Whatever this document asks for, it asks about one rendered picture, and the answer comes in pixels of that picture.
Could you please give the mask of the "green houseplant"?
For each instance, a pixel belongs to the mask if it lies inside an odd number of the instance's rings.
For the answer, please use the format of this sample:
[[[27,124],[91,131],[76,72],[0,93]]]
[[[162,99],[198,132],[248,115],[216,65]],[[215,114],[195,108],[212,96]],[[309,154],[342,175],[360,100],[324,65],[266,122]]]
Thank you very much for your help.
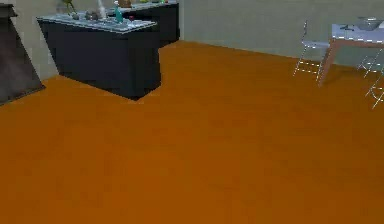
[[[61,0],[61,2],[66,6],[67,13],[77,13],[74,5],[73,5],[73,0]]]

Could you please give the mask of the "white dining table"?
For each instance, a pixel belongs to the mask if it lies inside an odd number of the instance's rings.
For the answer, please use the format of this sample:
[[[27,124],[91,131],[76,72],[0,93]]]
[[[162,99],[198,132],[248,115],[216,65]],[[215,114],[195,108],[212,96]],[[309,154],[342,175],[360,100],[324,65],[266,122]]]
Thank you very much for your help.
[[[332,24],[329,48],[322,60],[319,86],[325,82],[338,50],[344,46],[384,49],[384,29],[366,31],[359,29],[356,25],[344,29],[344,24]]]

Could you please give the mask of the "black kitchen counter cabinet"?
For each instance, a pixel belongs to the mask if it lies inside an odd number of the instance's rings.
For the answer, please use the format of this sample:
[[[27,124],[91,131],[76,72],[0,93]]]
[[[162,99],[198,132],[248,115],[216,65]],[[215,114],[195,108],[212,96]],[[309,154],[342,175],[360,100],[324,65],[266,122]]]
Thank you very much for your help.
[[[179,4],[136,4],[114,9],[106,19],[68,14],[39,16],[40,26],[60,75],[137,100],[161,85],[159,49],[179,40]]]

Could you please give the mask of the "teal spray bottle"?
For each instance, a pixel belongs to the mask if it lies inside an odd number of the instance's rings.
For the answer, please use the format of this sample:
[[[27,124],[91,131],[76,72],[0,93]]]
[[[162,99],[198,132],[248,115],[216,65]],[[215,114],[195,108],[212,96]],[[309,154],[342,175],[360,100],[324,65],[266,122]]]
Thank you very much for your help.
[[[120,11],[120,5],[119,5],[119,1],[118,0],[115,0],[114,1],[114,4],[115,4],[115,9],[114,9],[114,12],[115,12],[115,19],[118,23],[123,23],[123,15],[122,15],[122,12]]]

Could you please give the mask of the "white metal chair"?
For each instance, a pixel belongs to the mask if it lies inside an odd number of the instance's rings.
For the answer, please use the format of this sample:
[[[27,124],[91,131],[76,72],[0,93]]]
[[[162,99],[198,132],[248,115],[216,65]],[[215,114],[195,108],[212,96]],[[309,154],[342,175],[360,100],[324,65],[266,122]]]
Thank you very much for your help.
[[[375,100],[372,108],[379,103],[384,103],[384,61],[379,60],[379,56],[383,53],[384,49],[381,48],[376,54],[365,56],[357,67],[357,69],[364,70],[364,78],[368,75],[374,75],[376,78],[365,94]]]
[[[323,60],[326,57],[327,51],[330,48],[329,42],[324,41],[316,41],[316,40],[307,40],[306,36],[308,34],[308,20],[305,20],[303,24],[303,34],[301,36],[301,44],[303,45],[303,51],[295,65],[293,70],[293,76],[295,76],[298,72],[307,72],[316,75],[316,79],[319,79],[323,72],[324,62]],[[319,50],[322,52],[322,59],[315,60],[314,62],[310,62],[304,59],[304,56],[308,50]],[[314,70],[304,69],[302,65],[312,66]]]

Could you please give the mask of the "grey bowl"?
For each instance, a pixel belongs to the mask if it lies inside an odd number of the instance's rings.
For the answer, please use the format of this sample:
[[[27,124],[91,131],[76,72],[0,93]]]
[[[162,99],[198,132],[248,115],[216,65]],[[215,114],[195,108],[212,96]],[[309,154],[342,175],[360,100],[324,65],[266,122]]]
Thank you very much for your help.
[[[377,19],[376,17],[359,17],[356,26],[360,30],[373,31],[377,29],[384,19]]]

